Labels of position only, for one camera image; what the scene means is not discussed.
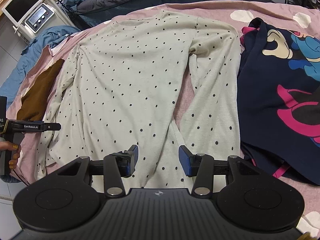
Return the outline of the hand with painted nails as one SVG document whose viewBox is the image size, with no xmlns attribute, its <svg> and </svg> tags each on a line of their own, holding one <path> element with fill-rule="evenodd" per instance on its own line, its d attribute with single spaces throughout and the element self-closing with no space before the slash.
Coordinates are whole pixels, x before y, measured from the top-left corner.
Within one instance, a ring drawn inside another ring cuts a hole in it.
<svg viewBox="0 0 320 240">
<path fill-rule="evenodd" d="M 21 146 L 19 144 L 15 144 L 9 141 L 1 141 L 0 150 L 1 151 L 8 150 L 12 152 L 11 159 L 9 161 L 9 168 L 11 170 L 14 170 L 17 167 L 18 159 L 20 157 Z"/>
</svg>

